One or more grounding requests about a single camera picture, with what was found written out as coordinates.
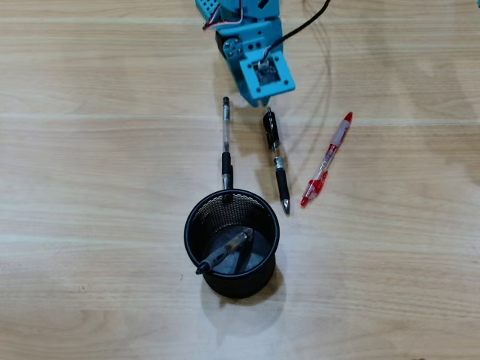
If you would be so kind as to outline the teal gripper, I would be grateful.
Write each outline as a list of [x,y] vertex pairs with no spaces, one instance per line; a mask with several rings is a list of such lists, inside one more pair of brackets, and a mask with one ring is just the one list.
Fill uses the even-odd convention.
[[[284,92],[284,52],[273,43],[282,35],[281,21],[268,19],[218,28],[215,34],[220,53],[225,58],[235,84],[246,103],[258,107],[251,94]],[[263,97],[266,107],[269,97]]]

